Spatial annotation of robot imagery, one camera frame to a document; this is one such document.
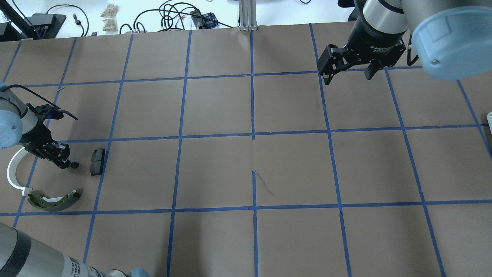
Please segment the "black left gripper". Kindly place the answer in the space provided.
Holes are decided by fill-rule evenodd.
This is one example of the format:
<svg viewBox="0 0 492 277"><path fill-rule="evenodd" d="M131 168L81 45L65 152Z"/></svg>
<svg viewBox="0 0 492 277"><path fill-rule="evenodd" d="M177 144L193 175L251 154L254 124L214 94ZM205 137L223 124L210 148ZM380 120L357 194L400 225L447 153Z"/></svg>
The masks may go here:
<svg viewBox="0 0 492 277"><path fill-rule="evenodd" d="M35 126L23 134L21 145L25 149L41 159L54 161L54 164L61 169L70 168L72 161L70 156L70 147L68 144L59 144L52 138L51 131L38 121Z"/></svg>

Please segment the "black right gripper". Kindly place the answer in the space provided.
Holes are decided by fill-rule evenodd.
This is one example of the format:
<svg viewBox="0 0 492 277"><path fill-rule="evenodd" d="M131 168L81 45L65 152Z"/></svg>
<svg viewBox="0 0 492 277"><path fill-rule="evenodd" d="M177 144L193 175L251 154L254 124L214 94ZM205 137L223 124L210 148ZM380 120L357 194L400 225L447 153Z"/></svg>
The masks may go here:
<svg viewBox="0 0 492 277"><path fill-rule="evenodd" d="M369 64L364 75L371 80L378 71L394 66L406 51L403 33L388 34L373 28L364 18L359 17L351 30L346 47L349 53L346 61L352 65ZM323 75L323 82L329 85L333 74Z"/></svg>

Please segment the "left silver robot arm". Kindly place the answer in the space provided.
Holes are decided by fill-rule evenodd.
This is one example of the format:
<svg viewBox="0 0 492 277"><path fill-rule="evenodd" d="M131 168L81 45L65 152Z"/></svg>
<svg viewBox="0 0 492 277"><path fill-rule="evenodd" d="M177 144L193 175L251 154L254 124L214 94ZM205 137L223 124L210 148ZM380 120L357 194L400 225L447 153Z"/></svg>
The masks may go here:
<svg viewBox="0 0 492 277"><path fill-rule="evenodd" d="M68 144L53 140L44 124L54 114L56 119L69 115L54 103L33 107L22 102L13 92L14 85L1 84L1 149L16 145L22 148L11 158L7 167L7 180L34 206L47 212L58 212L72 205L80 196L78 190L63 197L46 198L37 191L21 186L17 180L17 167L30 153L40 159L53 162L61 169L77 168L79 164L69 160ZM89 270L76 259L62 254L33 239L14 227L1 224L1 276L2 277L87 277Z"/></svg>

